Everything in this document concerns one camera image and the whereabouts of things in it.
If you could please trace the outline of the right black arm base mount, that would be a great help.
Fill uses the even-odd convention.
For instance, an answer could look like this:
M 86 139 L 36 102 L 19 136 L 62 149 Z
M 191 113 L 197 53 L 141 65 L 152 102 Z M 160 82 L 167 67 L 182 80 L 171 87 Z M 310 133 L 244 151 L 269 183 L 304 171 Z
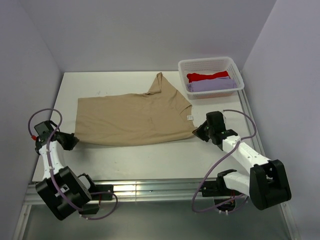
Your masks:
M 241 193 L 236 190 L 219 186 L 217 180 L 205 181 L 200 188 L 200 192 L 204 198 L 213 198 L 215 205 L 241 195 Z

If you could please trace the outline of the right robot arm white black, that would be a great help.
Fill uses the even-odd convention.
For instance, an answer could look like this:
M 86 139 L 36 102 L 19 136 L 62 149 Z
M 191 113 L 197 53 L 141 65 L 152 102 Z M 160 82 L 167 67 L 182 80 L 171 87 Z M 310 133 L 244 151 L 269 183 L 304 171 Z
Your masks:
M 250 199 L 258 210 L 291 200 L 292 192 L 284 164 L 278 159 L 271 160 L 261 155 L 245 143 L 247 137 L 240 137 L 234 130 L 227 129 L 222 112 L 208 112 L 205 122 L 192 133 L 202 141 L 212 142 L 226 153 L 209 169 L 195 190 L 191 202 L 193 212 L 198 212 L 195 207 L 198 193 L 203 197 L 230 197 L 216 203 L 213 206 L 215 209 L 243 196 Z M 235 169 L 229 169 L 209 181 L 212 171 L 228 157 L 233 157 L 247 173 L 241 174 Z

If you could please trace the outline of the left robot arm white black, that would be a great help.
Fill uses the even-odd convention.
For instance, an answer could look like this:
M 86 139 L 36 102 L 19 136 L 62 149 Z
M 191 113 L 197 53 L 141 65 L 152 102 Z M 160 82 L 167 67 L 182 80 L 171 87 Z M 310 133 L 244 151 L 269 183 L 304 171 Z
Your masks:
M 99 207 L 90 207 L 88 202 L 96 197 L 97 186 L 85 173 L 76 176 L 64 161 L 64 152 L 73 150 L 79 139 L 73 133 L 59 130 L 50 136 L 55 127 L 51 120 L 34 127 L 38 134 L 35 150 L 44 166 L 43 180 L 36 184 L 36 192 L 60 221 L 75 211 L 83 215 L 96 214 Z

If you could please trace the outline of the beige t shirt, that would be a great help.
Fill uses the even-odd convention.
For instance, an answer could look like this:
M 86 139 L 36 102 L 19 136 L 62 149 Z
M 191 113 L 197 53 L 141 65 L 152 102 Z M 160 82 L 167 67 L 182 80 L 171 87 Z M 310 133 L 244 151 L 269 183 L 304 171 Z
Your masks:
M 148 92 L 79 98 L 75 136 L 83 143 L 141 146 L 191 138 L 192 104 L 159 72 Z

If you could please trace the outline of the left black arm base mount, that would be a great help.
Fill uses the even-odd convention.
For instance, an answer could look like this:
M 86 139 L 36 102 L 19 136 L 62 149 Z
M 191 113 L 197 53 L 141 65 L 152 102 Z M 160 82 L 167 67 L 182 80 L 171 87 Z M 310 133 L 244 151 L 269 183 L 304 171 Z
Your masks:
M 88 189 L 93 201 L 98 203 L 87 203 L 83 206 L 83 211 L 80 211 L 81 215 L 95 215 L 98 213 L 101 207 L 102 201 L 111 201 L 113 199 L 114 186 L 112 184 L 98 184 L 90 186 Z

